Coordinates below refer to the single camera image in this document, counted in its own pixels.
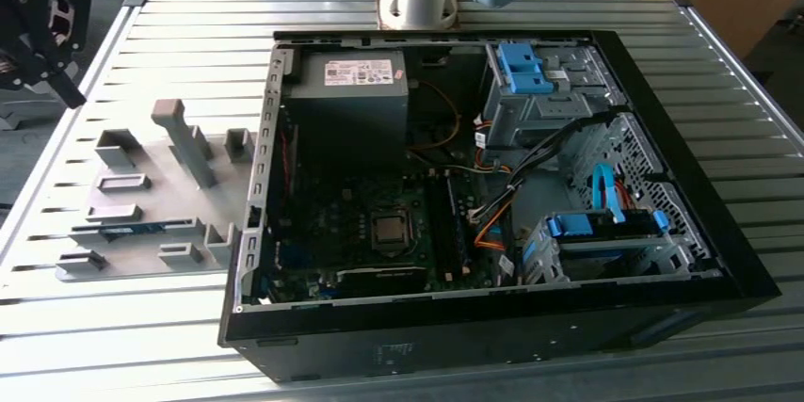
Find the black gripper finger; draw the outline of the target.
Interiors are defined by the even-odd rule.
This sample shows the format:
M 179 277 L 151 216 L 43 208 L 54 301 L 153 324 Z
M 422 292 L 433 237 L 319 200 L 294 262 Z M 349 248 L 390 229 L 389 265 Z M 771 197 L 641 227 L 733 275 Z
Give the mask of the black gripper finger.
M 75 83 L 74 76 L 78 74 L 78 64 L 71 62 L 50 75 L 49 85 L 59 100 L 69 108 L 77 109 L 87 102 L 87 98 Z

